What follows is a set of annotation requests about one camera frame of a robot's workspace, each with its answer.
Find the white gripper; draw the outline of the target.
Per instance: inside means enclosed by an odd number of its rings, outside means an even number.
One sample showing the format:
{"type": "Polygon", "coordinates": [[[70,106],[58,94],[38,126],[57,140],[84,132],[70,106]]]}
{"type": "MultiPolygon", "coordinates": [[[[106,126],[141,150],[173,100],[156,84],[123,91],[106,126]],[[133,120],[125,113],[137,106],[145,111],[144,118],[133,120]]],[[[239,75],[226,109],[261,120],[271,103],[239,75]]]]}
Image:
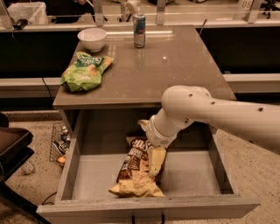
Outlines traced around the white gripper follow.
{"type": "Polygon", "coordinates": [[[151,119],[144,120],[141,119],[137,122],[141,126],[141,129],[145,131],[145,134],[150,141],[150,143],[157,148],[148,150],[149,157],[149,175],[151,177],[156,177],[165,161],[166,148],[175,140],[176,134],[173,136],[164,136],[161,134],[155,125],[155,116],[153,115],[151,119]]]}

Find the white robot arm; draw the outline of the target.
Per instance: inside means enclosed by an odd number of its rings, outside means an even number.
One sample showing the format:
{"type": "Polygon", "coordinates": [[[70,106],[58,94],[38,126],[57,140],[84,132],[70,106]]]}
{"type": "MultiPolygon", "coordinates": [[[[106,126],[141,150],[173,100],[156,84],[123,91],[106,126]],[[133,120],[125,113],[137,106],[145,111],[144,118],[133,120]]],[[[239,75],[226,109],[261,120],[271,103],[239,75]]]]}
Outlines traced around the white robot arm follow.
{"type": "Polygon", "coordinates": [[[280,152],[280,106],[220,100],[203,87],[167,88],[157,114],[138,123],[153,146],[167,148],[181,130],[195,122],[224,130],[268,151],[280,152]]]}

